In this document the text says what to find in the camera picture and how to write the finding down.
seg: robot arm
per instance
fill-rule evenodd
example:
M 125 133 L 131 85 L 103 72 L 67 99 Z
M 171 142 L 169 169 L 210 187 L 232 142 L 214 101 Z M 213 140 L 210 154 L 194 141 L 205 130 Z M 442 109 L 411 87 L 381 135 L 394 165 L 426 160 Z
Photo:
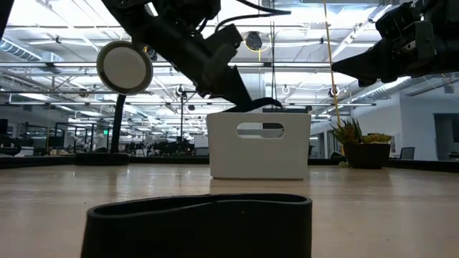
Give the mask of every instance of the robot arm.
M 377 80 L 459 71 L 459 1 L 405 3 L 387 12 L 376 28 L 381 41 L 363 54 L 334 63 L 332 69 L 357 78 L 360 87 Z
M 146 8 L 150 2 L 158 16 Z M 103 3 L 139 49 L 148 45 L 158 52 L 193 82 L 201 97 L 222 97 L 236 104 L 237 112 L 258 108 L 256 105 L 260 103 L 281 107 L 271 98 L 253 102 L 237 68 L 227 65 L 242 42 L 235 25 L 226 26 L 207 39 L 196 29 L 218 14 L 220 0 L 103 0 Z

